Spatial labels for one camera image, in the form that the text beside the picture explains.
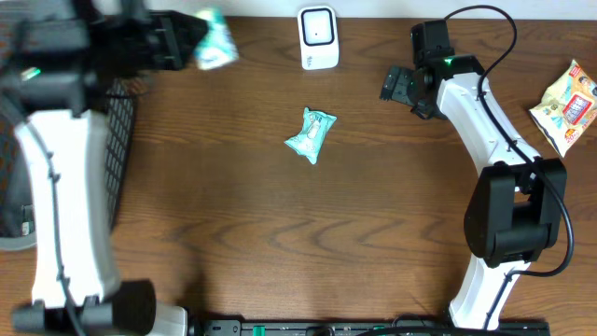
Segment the light green snack packet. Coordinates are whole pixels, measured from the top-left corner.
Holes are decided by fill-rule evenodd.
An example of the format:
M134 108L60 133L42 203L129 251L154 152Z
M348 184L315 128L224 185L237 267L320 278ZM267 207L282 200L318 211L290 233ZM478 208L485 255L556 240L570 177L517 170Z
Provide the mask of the light green snack packet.
M333 115L305 107L301 131L285 140L285 144L311 164L316 164L326 135L336 120Z

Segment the yellow snack packet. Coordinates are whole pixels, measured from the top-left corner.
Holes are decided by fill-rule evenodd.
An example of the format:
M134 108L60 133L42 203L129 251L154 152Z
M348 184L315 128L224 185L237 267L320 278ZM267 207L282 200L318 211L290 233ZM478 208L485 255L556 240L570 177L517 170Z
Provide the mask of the yellow snack packet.
M529 112L538 129L563 158L596 118L596 83L572 60Z

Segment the dark snack packet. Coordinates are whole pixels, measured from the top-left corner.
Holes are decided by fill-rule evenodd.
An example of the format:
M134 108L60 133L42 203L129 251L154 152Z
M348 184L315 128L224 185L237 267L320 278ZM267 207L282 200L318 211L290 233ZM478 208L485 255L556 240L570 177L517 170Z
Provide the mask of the dark snack packet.
M35 232L35 214L31 204L21 207L21 236L25 237Z

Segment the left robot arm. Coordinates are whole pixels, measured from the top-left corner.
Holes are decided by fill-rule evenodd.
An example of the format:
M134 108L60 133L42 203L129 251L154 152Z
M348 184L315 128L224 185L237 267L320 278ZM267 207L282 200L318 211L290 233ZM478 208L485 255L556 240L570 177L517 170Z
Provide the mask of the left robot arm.
M125 1L105 17L90 1L33 1L1 72L33 201L36 269L14 330L37 335L200 335L187 308L158 301L147 280L121 278L105 189L110 125L103 104L119 79L183 69L208 23Z

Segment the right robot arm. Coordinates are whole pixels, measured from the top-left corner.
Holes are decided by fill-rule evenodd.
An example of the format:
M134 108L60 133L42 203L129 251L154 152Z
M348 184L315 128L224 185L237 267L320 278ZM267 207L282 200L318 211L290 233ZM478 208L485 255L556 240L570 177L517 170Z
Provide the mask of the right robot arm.
M410 106L420 119L449 121L476 167L464 216L471 258L449 317L458 329L495 331L520 277L555 276L570 262L574 233L567 229L562 263L551 271L530 268L555 245L560 226L571 224L563 203L566 169L558 159L543 159L516 131L477 57L456 54L446 21L414 25L410 40L413 68L392 67L380 97Z

